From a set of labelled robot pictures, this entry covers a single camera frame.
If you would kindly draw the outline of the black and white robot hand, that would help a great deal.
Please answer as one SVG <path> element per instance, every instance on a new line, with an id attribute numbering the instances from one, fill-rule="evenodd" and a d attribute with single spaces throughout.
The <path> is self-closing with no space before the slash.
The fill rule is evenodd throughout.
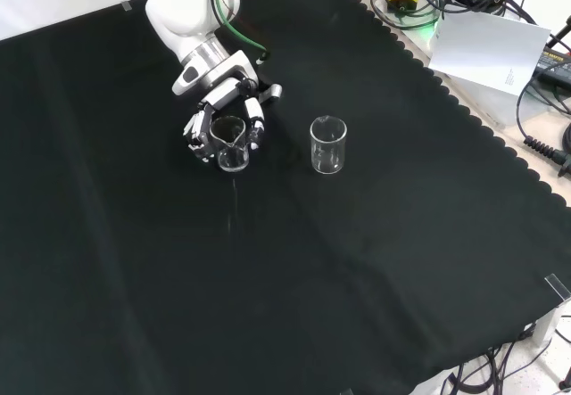
<path id="1" fill-rule="evenodd" d="M 279 84 L 258 78 L 244 52 L 214 65 L 193 53 L 172 87 L 175 95 L 198 90 L 200 101 L 183 137 L 194 156 L 228 172 L 248 166 L 265 133 L 264 109 L 283 92 Z"/>

